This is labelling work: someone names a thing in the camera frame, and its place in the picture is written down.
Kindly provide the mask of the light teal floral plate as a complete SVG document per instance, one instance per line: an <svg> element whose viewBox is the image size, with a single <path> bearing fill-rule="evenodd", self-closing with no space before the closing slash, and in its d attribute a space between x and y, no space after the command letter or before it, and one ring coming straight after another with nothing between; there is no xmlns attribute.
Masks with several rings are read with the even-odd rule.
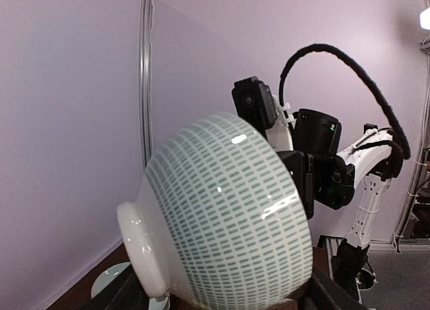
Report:
<svg viewBox="0 0 430 310"><path fill-rule="evenodd" d="M104 270L94 281L91 287L91 298L96 297L103 289L105 289L114 279L120 275L127 267L131 265L130 262L122 262L115 264L108 269ZM170 309L170 297L164 298L162 301L150 299L149 310L168 310Z"/></svg>

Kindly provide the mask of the pale striped bowl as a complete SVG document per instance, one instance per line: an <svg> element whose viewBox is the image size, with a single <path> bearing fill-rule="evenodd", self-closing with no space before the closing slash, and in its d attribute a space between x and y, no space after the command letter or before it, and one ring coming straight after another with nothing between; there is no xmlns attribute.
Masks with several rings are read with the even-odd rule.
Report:
<svg viewBox="0 0 430 310"><path fill-rule="evenodd" d="M152 298L200 309L268 309L312 276L312 238L290 172L238 116L167 139L134 202L117 209L132 267Z"/></svg>

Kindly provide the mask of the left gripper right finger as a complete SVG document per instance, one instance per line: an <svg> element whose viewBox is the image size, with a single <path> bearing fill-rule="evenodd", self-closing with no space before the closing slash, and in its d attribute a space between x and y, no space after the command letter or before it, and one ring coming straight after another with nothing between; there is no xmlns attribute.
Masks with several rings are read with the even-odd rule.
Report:
<svg viewBox="0 0 430 310"><path fill-rule="evenodd" d="M335 281L318 268L312 269L312 276L300 297L301 310L359 310L365 306L348 295Z"/></svg>

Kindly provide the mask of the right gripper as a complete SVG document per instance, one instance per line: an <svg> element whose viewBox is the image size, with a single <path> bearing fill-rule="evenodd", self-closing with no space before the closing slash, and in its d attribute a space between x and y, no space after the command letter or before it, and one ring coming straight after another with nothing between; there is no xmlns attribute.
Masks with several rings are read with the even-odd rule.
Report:
<svg viewBox="0 0 430 310"><path fill-rule="evenodd" d="M314 159L313 156L301 151L280 151L277 153L290 172L306 218L314 216Z"/></svg>

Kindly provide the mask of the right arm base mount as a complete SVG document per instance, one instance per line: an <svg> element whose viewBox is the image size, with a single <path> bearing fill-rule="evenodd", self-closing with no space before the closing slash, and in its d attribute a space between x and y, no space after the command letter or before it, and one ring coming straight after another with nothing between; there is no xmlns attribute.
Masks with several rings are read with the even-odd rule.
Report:
<svg viewBox="0 0 430 310"><path fill-rule="evenodd" d="M355 247L342 239L331 258L333 280L353 299L360 301L362 290L377 283L376 274L368 261L367 247Z"/></svg>

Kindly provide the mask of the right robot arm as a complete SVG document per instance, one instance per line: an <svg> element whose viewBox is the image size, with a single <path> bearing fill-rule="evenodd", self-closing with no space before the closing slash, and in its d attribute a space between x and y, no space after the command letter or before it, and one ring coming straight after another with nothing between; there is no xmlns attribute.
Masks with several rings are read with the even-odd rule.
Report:
<svg viewBox="0 0 430 310"><path fill-rule="evenodd" d="M354 290L368 261L381 200L405 159L399 136L391 127L366 124L363 136L340 151L338 119L309 109L285 115L292 149L279 156L292 172L307 217L313 216L315 201L333 210L347 206L363 185L354 222L331 258L334 281L346 291Z"/></svg>

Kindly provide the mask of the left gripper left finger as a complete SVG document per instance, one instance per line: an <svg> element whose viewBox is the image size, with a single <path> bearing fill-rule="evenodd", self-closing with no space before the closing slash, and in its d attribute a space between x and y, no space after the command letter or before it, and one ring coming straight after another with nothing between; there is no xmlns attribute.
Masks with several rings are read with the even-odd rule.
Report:
<svg viewBox="0 0 430 310"><path fill-rule="evenodd" d="M142 288L131 265L122 271L98 295L85 303L81 310L148 309L150 298Z"/></svg>

